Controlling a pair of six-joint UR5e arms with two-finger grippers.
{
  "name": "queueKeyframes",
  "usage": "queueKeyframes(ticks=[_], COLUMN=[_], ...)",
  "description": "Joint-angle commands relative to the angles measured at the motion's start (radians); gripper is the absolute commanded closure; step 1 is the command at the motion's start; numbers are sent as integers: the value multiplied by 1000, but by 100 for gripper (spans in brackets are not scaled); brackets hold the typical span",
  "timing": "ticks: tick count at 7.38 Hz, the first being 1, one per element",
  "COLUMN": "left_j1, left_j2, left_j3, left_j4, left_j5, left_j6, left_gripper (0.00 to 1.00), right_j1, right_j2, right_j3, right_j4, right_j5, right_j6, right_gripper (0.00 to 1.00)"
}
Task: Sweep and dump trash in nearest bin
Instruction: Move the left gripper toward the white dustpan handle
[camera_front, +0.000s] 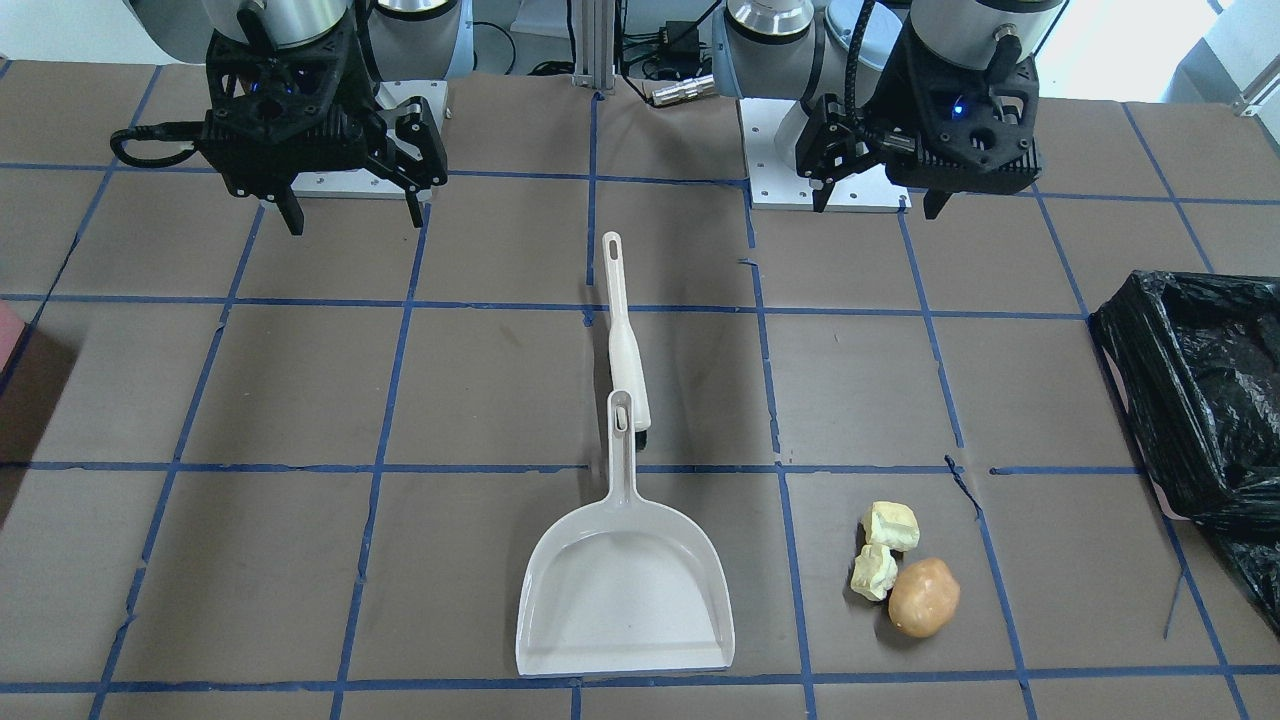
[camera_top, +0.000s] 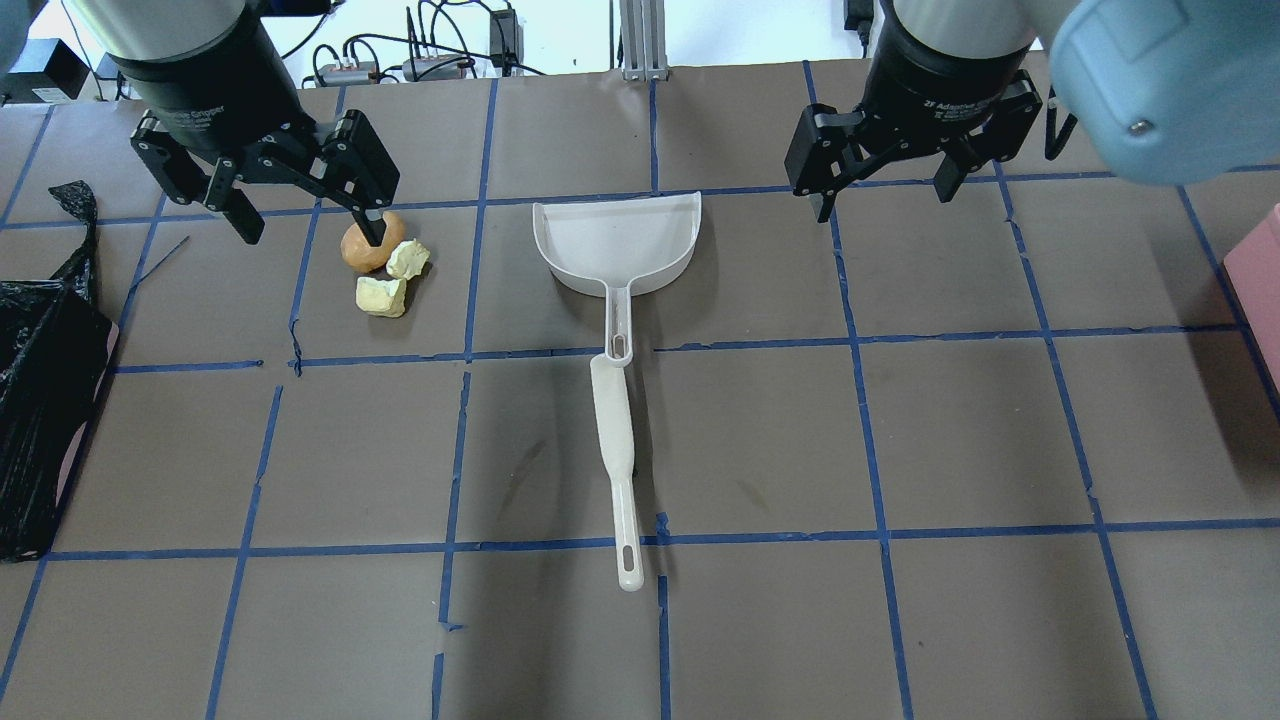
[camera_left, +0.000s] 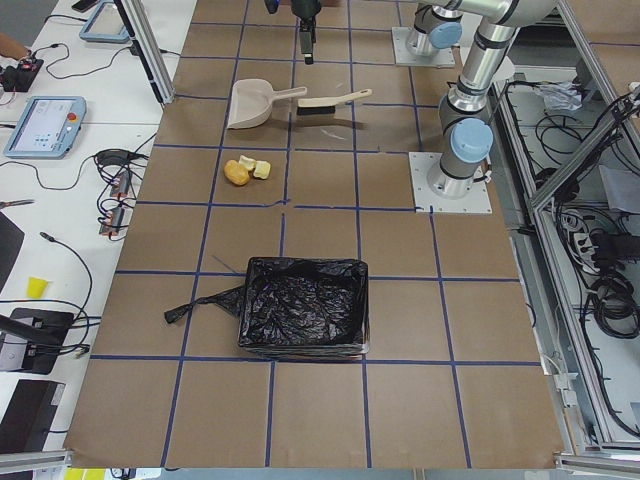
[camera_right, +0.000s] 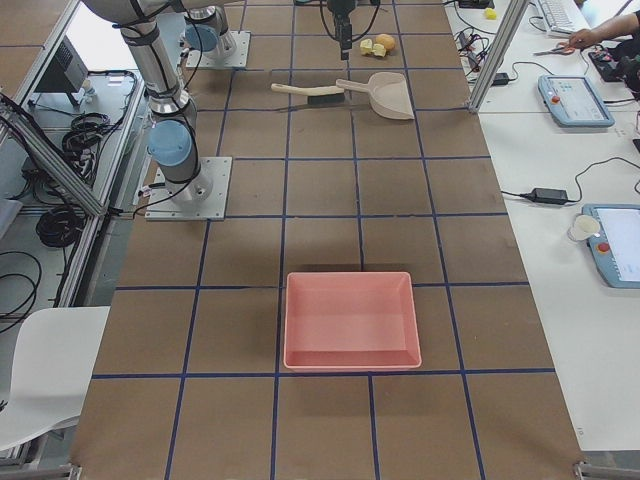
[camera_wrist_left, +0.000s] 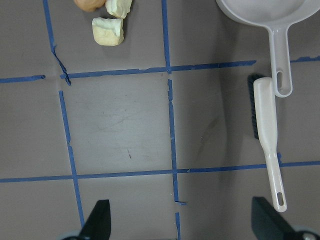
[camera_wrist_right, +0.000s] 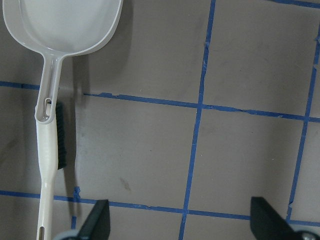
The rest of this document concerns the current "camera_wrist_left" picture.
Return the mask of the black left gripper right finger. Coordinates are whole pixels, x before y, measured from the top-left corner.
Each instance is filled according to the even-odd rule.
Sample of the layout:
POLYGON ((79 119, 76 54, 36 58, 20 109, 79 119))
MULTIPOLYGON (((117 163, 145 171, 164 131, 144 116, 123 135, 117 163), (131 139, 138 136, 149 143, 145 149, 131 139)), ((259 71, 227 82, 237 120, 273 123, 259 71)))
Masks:
POLYGON ((257 240, 303 240, 264 197, 252 198, 251 228, 257 240))

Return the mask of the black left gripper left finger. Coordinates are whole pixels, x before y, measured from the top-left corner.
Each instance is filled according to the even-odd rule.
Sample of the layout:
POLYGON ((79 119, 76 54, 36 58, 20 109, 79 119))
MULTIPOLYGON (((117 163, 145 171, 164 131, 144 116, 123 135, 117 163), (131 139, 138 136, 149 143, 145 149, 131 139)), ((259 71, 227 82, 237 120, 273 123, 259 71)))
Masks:
POLYGON ((98 200, 81 229, 79 240, 109 240, 111 236, 111 209, 108 199, 98 200))

